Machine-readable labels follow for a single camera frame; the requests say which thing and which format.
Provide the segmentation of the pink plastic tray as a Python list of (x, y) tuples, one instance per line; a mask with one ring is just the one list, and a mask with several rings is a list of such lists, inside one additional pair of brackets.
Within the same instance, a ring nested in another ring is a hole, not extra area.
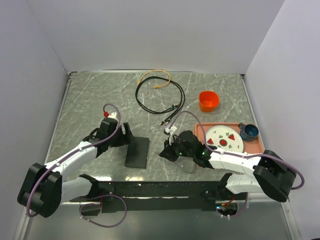
[[(217, 125), (224, 125), (228, 126), (234, 130), (236, 130), (240, 134), (240, 129), (238, 128), (238, 123), (230, 123), (230, 122), (204, 122), (202, 123), (203, 129), (205, 133), (207, 132), (208, 129), (210, 129), (213, 126)], [(261, 139), (257, 137), (253, 141), (245, 141), (243, 140), (244, 143), (244, 151), (243, 153), (248, 153), (248, 154), (259, 154), (264, 152), (264, 147), (262, 146)]]

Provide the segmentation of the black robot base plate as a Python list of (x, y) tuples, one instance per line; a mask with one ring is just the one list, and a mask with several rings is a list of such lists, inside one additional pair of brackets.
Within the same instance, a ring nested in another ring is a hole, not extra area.
[(246, 193), (234, 194), (218, 181), (101, 181), (90, 197), (77, 197), (76, 203), (102, 203), (103, 213), (124, 210), (121, 200), (100, 196), (121, 197), (128, 211), (202, 210), (215, 211), (216, 202), (245, 200)]

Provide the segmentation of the black network switch box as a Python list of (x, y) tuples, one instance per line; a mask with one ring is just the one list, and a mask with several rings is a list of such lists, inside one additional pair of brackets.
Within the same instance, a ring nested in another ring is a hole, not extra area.
[(149, 151), (149, 138), (135, 137), (127, 148), (124, 166), (127, 168), (146, 169)]

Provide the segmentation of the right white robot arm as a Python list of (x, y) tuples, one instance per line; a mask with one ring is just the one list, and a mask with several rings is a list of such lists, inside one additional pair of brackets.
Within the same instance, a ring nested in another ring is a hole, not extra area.
[(279, 159), (274, 152), (239, 153), (201, 143), (190, 131), (176, 135), (166, 129), (168, 136), (160, 157), (171, 162), (192, 161), (202, 168), (225, 170), (218, 193), (230, 199), (240, 193), (263, 193), (277, 202), (286, 202), (297, 171)]

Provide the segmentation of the white watermelon pattern plate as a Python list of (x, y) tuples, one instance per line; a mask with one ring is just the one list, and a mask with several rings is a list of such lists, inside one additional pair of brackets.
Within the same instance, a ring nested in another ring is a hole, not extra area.
[(215, 125), (206, 131), (205, 137), (209, 146), (238, 153), (244, 151), (243, 139), (236, 130), (229, 126)]

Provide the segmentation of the blue ceramic mug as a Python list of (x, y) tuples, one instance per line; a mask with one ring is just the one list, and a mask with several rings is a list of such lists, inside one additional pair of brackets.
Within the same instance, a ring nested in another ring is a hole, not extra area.
[(239, 123), (238, 128), (240, 129), (240, 136), (244, 141), (252, 142), (259, 135), (259, 129), (253, 124)]

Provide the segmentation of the orange plastic cup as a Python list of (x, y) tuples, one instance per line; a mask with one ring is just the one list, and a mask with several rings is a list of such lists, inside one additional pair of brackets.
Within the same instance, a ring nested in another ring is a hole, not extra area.
[(218, 94), (214, 91), (202, 91), (198, 96), (199, 109), (202, 112), (213, 112), (220, 103)]

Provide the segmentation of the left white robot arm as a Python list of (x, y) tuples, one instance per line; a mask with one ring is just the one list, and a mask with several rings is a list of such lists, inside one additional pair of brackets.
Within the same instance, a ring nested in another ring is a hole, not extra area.
[(44, 218), (51, 216), (64, 202), (83, 197), (94, 201), (99, 195), (99, 181), (87, 174), (67, 180), (72, 172), (98, 158), (109, 148), (133, 143), (134, 136), (127, 122), (106, 117), (99, 127), (71, 151), (47, 164), (33, 164), (27, 171), (17, 202)]

